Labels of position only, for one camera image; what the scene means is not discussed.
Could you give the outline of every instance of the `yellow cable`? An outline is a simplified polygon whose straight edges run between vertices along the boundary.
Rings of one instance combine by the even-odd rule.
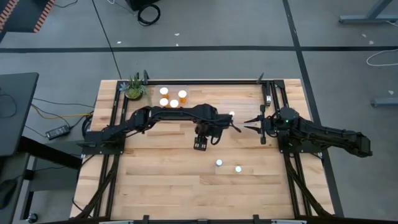
[[[74,114],[74,115],[64,115],[64,116],[60,116],[60,117],[48,117],[48,116],[44,116],[40,113],[39,108],[35,105],[31,105],[33,108],[35,108],[35,110],[37,111],[37,113],[44,119],[60,119],[60,118],[74,118],[74,117],[82,117],[82,116],[88,116],[91,114]]]

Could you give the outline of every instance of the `orange striped object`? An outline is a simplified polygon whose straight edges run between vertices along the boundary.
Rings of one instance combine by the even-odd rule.
[[[19,0],[10,0],[4,10],[0,13],[0,32],[3,30],[4,25],[6,25],[7,20],[10,18],[12,11],[17,6]]]
[[[37,21],[37,23],[36,23],[36,25],[35,25],[35,28],[33,29],[33,31],[34,31],[35,33],[39,32],[40,29],[42,28],[43,23],[44,23],[44,20],[45,20],[45,18],[47,18],[47,16],[49,15],[49,13],[50,13],[50,11],[51,11],[51,8],[53,7],[54,3],[55,3],[55,0],[50,0],[50,1],[45,5],[44,10],[43,10],[42,14],[41,14],[40,17],[39,17],[39,20]]]

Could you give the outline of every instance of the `wooden table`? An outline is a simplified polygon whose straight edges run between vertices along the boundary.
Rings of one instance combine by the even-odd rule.
[[[109,124],[116,82],[101,82],[93,131]],[[310,119],[301,81],[285,80],[285,85],[290,107]],[[157,105],[154,88],[149,87]],[[258,134],[242,128],[243,121],[259,114],[263,103],[261,86],[190,85],[189,92],[187,107],[208,103],[219,113],[234,111],[234,124],[242,133],[232,128],[225,130],[220,143],[209,145],[205,152],[193,149],[192,122],[162,121],[145,134],[127,138],[111,219],[141,220],[143,215],[150,215],[151,220],[252,219],[253,214],[260,218],[293,218],[284,159],[276,139],[268,137],[267,144],[261,145]],[[147,104],[144,98],[130,102],[127,118]],[[271,105],[266,115],[273,112]],[[116,120],[120,120],[120,110]],[[326,211],[333,213],[321,160],[311,154],[301,154],[301,158],[308,189]],[[221,167],[215,166],[217,159],[223,160]],[[81,169],[75,194],[80,207],[89,202],[98,188],[102,161],[103,156],[97,155]],[[240,174],[235,173],[235,166],[242,167]],[[297,196],[303,214],[301,194]],[[100,215],[104,215],[106,199],[107,192]],[[72,207],[71,216],[79,212]]]

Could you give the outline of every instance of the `succulent plant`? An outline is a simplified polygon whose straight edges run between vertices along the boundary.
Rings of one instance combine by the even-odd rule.
[[[139,97],[141,94],[149,95],[148,89],[142,84],[142,80],[138,79],[138,73],[129,81],[120,84],[119,91],[125,91],[126,96],[131,99]]]

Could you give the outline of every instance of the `black desk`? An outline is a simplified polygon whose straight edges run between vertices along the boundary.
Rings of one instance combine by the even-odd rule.
[[[8,94],[15,101],[14,104],[12,100],[0,98],[0,117],[2,117],[0,118],[0,182],[7,179],[17,180],[17,188],[9,205],[0,210],[2,224],[12,223],[23,180],[34,178],[34,170],[26,169],[29,156],[46,159],[76,170],[81,166],[81,159],[22,136],[38,77],[37,73],[0,75],[0,95]],[[5,117],[12,114],[15,105],[17,107],[15,115]],[[21,219],[27,218],[32,197],[33,193],[29,191],[24,200]]]

